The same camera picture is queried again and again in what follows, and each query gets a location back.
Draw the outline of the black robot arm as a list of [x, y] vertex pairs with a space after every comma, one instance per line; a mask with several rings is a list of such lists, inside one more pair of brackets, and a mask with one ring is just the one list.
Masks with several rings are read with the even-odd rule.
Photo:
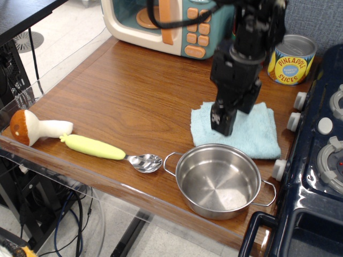
[[249, 114], [262, 82], [259, 73], [267, 53], [281, 43], [286, 33], [287, 1], [236, 3], [234, 37], [217, 46], [210, 80], [217, 87], [211, 107], [211, 128], [232, 134], [238, 111]]

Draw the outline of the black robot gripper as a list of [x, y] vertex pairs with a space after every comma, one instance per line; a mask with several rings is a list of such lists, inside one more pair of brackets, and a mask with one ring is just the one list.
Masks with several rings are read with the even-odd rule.
[[259, 61], [242, 57], [232, 44], [219, 44], [213, 55], [210, 79], [217, 86], [217, 98], [211, 107], [211, 129], [230, 136], [237, 110], [249, 114], [258, 98], [262, 82]]

